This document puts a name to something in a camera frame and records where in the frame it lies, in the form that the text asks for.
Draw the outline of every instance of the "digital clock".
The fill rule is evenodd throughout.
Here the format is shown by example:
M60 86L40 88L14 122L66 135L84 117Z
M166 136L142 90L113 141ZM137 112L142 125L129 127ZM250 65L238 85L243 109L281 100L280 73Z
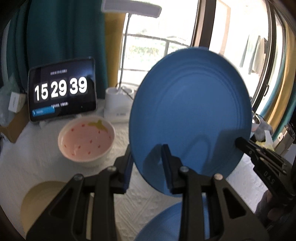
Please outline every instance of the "digital clock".
M32 122L95 110L94 59L67 60L30 69L28 103Z

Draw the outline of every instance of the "pink bowl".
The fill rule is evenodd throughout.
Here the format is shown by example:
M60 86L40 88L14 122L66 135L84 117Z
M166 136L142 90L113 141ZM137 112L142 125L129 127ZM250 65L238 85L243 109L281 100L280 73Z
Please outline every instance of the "pink bowl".
M111 150L115 130L104 118L91 115L67 123L59 133L62 154L84 166L96 166Z

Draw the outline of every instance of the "beige plate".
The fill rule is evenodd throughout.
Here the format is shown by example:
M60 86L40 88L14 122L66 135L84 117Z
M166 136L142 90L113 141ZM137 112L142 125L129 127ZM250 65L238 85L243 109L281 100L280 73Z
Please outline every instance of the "beige plate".
M58 181L49 181L40 183L29 190L22 202L20 211L22 226L24 228L25 235L27 235L31 226L34 224L43 210L48 206L48 204L61 191L65 184L66 183ZM94 199L91 195L86 225L86 238L89 240L91 239L90 234L93 201Z

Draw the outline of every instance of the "gray cloth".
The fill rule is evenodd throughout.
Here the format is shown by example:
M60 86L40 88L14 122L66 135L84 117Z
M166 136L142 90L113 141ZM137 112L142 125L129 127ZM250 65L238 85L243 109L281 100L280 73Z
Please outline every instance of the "gray cloth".
M259 116L260 119L260 125L258 126L257 130L254 133L254 136L256 138L257 141L264 141L265 140L265 130L270 132L270 135L272 136L272 134L274 133L271 125L269 125L265 120L263 120L263 118L261 116Z

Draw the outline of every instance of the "table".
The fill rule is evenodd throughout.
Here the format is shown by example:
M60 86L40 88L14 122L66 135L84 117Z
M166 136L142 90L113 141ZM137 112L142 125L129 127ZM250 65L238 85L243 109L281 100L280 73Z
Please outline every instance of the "table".
M98 104L101 115L104 102ZM96 168L81 167L62 156L57 137L70 119L54 120L43 128L29 123L15 144L5 142L0 154L0 205L21 235L20 207L25 194L35 185L50 180L67 182L74 174L94 175L124 155L128 145L128 124L114 124L114 146L106 159ZM255 210L266 190L252 170L246 155L228 177L229 183ZM154 216L165 208L181 201L165 196L149 186L136 167L133 167L130 187L125 195L115 195L115 219L123 241L132 241Z

